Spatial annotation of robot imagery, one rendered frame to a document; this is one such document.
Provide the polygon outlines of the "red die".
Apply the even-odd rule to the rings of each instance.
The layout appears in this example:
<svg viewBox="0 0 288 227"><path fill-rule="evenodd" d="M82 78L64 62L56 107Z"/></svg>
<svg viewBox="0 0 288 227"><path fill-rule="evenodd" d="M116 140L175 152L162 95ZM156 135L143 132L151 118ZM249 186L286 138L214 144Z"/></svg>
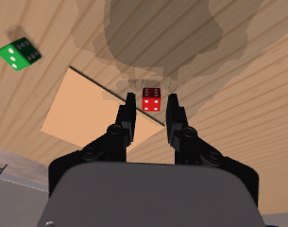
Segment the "red die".
<svg viewBox="0 0 288 227"><path fill-rule="evenodd" d="M160 88L143 88L143 111L158 112L161 106Z"/></svg>

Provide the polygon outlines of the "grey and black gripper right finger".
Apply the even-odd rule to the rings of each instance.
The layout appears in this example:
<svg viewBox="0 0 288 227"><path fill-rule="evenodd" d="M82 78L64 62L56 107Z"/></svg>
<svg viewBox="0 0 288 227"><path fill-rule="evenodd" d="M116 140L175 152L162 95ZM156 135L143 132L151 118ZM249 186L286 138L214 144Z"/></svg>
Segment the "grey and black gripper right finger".
<svg viewBox="0 0 288 227"><path fill-rule="evenodd" d="M184 107L179 107L177 94L168 96L165 118L168 144L175 149L175 165L212 166L234 174L244 183L258 208L257 171L223 156L219 150L199 138L196 129L188 125Z"/></svg>

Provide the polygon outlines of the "tan flat mat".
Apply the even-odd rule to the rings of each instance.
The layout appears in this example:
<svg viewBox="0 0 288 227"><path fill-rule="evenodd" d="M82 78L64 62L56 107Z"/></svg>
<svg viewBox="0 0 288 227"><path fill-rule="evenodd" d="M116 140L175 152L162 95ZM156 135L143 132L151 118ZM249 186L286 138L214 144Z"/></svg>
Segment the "tan flat mat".
<svg viewBox="0 0 288 227"><path fill-rule="evenodd" d="M126 101L69 66L41 131L84 148L115 124ZM164 125L136 107L134 138L127 152Z"/></svg>

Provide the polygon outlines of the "green die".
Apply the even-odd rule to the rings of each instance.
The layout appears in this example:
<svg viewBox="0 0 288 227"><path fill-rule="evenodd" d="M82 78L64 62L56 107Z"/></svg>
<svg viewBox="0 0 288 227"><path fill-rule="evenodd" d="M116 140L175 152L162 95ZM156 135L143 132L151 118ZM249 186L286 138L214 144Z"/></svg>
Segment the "green die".
<svg viewBox="0 0 288 227"><path fill-rule="evenodd" d="M25 37L0 48L2 57L15 71L28 67L42 55Z"/></svg>

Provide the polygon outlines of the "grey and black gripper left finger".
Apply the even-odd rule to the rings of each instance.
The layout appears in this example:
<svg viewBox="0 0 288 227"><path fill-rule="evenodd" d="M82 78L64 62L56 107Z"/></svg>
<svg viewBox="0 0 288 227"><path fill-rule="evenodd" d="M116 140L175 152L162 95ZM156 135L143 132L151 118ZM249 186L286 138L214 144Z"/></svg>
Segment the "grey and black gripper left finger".
<svg viewBox="0 0 288 227"><path fill-rule="evenodd" d="M134 138L136 123L136 97L127 93L125 105L120 105L115 124L82 150L77 150L53 160L48 168L49 199L62 175L71 167L87 162L126 162L127 147ZM123 160L122 160L123 151Z"/></svg>

